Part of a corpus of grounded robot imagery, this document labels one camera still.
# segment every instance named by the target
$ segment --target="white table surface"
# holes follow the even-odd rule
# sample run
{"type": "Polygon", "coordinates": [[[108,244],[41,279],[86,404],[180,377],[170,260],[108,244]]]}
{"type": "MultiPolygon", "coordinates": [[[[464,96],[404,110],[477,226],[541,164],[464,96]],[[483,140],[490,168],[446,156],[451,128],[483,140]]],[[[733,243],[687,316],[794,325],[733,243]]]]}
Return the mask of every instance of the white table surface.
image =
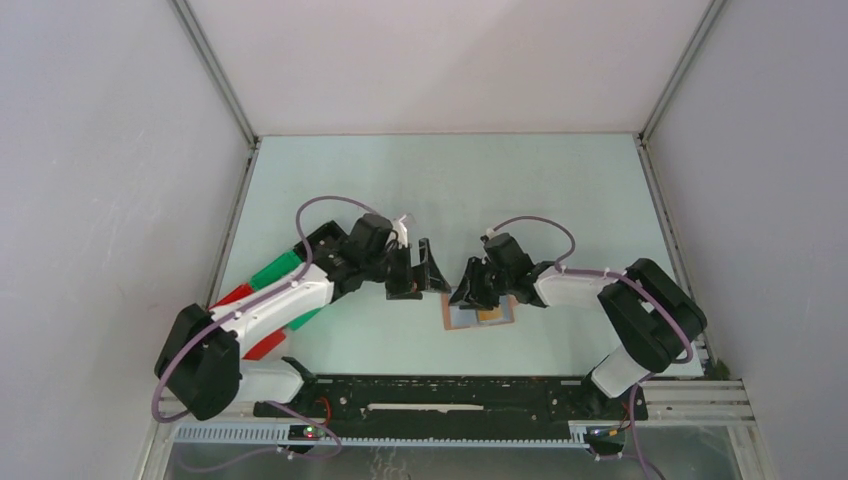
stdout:
{"type": "MultiPolygon", "coordinates": [[[[410,212],[414,244],[429,237],[451,284],[480,235],[516,215],[542,215],[577,237],[568,265],[621,269],[640,257],[671,272],[630,135],[394,135],[265,137],[226,264],[221,296],[297,242],[294,214],[317,195],[356,198],[386,217],[410,212]]],[[[304,229],[336,220],[349,230],[363,212],[321,202],[304,229]]],[[[568,239],[536,222],[508,231],[534,262],[568,239]]],[[[446,331],[437,295],[385,300],[366,284],[293,332],[285,350],[316,373],[584,375],[618,344],[600,311],[519,306],[511,325],[446,331]]],[[[697,361],[666,375],[699,376],[697,361]]]]}

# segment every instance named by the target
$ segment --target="green panel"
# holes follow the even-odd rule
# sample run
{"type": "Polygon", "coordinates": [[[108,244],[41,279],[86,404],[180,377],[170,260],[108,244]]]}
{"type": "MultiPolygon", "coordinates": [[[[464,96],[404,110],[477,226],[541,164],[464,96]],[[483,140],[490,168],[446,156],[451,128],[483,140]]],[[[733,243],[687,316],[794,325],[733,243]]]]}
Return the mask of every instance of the green panel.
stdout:
{"type": "Polygon", "coordinates": [[[293,272],[294,269],[301,263],[303,262],[301,262],[300,257],[294,253],[294,250],[289,250],[277,257],[277,259],[271,262],[267,267],[260,270],[259,273],[251,277],[250,282],[248,282],[250,283],[250,288],[252,288],[254,292],[258,292],[293,272]]]}
{"type": "Polygon", "coordinates": [[[288,328],[292,329],[292,330],[297,330],[298,328],[304,326],[306,324],[306,322],[308,322],[312,317],[314,317],[320,311],[321,311],[320,308],[316,308],[315,310],[312,310],[311,312],[306,312],[303,315],[301,315],[301,316],[295,318],[294,320],[292,320],[291,322],[289,322],[289,324],[286,325],[286,326],[288,328]]]}

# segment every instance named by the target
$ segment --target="red panel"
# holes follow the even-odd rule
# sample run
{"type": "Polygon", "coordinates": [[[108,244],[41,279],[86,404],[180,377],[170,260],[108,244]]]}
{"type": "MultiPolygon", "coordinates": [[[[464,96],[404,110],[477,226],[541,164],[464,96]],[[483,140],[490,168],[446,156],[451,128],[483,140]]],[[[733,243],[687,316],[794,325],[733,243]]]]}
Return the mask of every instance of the red panel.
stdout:
{"type": "Polygon", "coordinates": [[[253,289],[250,288],[250,285],[247,283],[242,283],[238,287],[235,288],[232,292],[228,293],[226,297],[218,300],[218,303],[212,305],[212,308],[220,307],[221,305],[226,305],[228,303],[233,303],[236,300],[241,300],[242,298],[253,293],[253,289]]]}
{"type": "Polygon", "coordinates": [[[268,352],[276,348],[277,345],[283,343],[283,340],[286,339],[286,334],[283,333],[283,330],[277,330],[271,335],[263,338],[259,341],[253,348],[250,349],[249,352],[244,356],[245,360],[262,360],[265,355],[268,355],[268,352]]]}

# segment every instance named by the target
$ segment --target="white cable tray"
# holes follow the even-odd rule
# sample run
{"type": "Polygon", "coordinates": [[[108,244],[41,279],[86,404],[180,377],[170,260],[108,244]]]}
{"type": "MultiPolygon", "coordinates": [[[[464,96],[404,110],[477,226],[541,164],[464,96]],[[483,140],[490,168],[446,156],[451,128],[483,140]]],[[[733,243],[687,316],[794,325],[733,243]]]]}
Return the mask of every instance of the white cable tray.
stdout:
{"type": "MultiPolygon", "coordinates": [[[[224,443],[241,445],[331,445],[330,439],[319,442],[287,440],[291,424],[277,423],[207,423],[182,425],[174,436],[176,443],[224,443]]],[[[570,427],[570,440],[467,440],[467,439],[400,439],[341,437],[348,447],[502,447],[502,448],[583,448],[586,427],[570,427]]]]}

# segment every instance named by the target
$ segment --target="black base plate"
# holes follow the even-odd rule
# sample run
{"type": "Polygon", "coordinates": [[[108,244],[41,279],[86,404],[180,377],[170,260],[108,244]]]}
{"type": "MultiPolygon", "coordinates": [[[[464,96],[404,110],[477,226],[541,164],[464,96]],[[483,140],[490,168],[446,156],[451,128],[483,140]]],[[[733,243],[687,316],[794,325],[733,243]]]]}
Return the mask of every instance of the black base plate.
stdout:
{"type": "MultiPolygon", "coordinates": [[[[452,440],[570,439],[570,420],[620,421],[619,399],[586,410],[585,387],[577,377],[452,377],[316,375],[292,402],[300,413],[323,418],[321,397],[332,409],[330,426],[342,437],[452,440]],[[480,405],[482,410],[372,410],[372,404],[480,405]]],[[[642,392],[637,398],[644,400],[642,392]]],[[[645,402],[636,419],[647,418],[645,402]]],[[[287,414],[265,403],[256,417],[287,414]]]]}

